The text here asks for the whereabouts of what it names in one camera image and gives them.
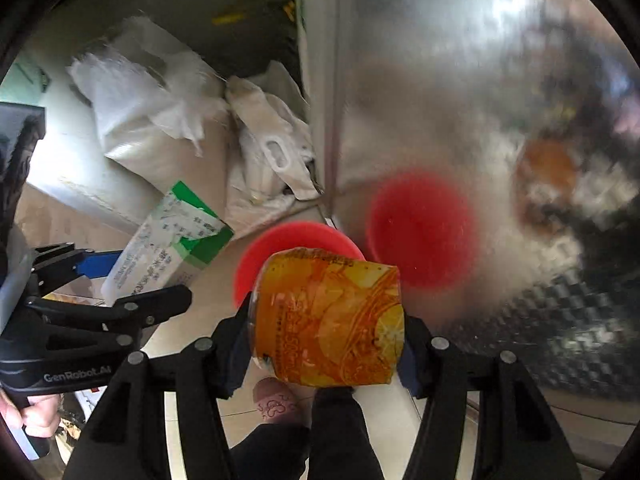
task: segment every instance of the yellow object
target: yellow object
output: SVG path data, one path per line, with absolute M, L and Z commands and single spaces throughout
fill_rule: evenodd
M 296 22 L 296 3 L 293 0 L 287 2 L 287 4 L 282 7 L 282 10 L 284 10 L 284 13 L 291 23 Z
M 228 14 L 222 14 L 216 16 L 211 21 L 214 25 L 229 25 L 230 23 L 241 22 L 246 18 L 245 12 L 230 12 Z
M 319 249 L 274 254 L 252 299 L 254 349 L 279 379 L 389 383 L 404 345 L 397 267 Z

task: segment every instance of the slipper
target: slipper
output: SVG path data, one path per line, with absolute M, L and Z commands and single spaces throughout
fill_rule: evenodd
M 258 381 L 254 387 L 254 402 L 265 424 L 303 424 L 298 398 L 275 377 Z

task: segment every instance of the leg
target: leg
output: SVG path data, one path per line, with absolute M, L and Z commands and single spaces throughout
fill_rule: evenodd
M 271 377 L 258 382 L 254 401 L 265 422 L 234 446 L 239 480 L 298 480 L 305 471 L 309 429 L 286 384 Z
M 351 388 L 316 392 L 309 480 L 384 480 L 362 409 L 351 393 Z
M 305 426 L 261 424 L 231 449 L 238 480 L 298 480 L 308 442 Z

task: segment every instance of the human hand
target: human hand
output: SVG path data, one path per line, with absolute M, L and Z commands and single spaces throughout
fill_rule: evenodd
M 60 395 L 27 397 L 31 406 L 18 410 L 7 394 L 0 390 L 0 415 L 9 428 L 19 430 L 25 426 L 25 433 L 31 436 L 49 437 L 56 433 L 60 423 L 58 403 Z

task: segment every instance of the stainless steel surface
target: stainless steel surface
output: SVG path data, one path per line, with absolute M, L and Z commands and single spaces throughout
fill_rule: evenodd
M 589 0 L 354 0 L 340 39 L 336 225 L 371 257 L 367 215 L 386 177 L 450 180 L 478 222 L 474 270 L 443 290 L 403 285 L 409 313 L 469 351 L 513 351 L 548 392 L 585 400 L 581 413 L 601 416 L 605 399 L 610 420 L 637 422 L 640 281 L 620 236 L 636 218 L 640 70 L 609 23 Z M 540 139 L 575 167 L 549 201 L 593 237 L 522 213 L 516 176 Z M 617 245 L 599 237 L 612 231 Z
M 316 152 L 316 177 L 324 191 L 323 213 L 329 217 L 335 196 L 338 131 L 345 92 L 342 83 L 353 0 L 298 1 L 303 2 L 298 47 L 305 96 L 313 103 L 308 118 Z

